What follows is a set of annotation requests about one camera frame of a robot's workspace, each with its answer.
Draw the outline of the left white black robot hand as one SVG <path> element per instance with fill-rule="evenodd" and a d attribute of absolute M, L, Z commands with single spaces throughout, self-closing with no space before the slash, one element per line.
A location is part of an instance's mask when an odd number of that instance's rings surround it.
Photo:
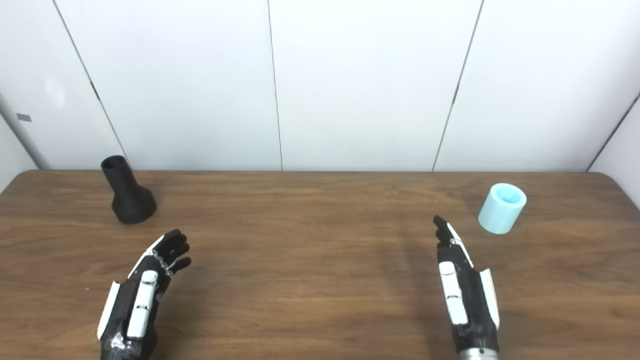
<path fill-rule="evenodd" d="M 101 360 L 148 360 L 158 343 L 159 301 L 173 276 L 192 264 L 178 228 L 149 246 L 123 282 L 110 285 L 96 330 Z"/>

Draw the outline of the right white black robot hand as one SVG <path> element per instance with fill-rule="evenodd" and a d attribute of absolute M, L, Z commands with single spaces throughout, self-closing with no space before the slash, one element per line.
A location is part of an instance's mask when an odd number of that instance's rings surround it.
<path fill-rule="evenodd" d="M 461 237 L 434 216 L 437 260 L 455 352 L 460 360 L 498 360 L 498 299 L 489 268 L 477 270 Z"/>

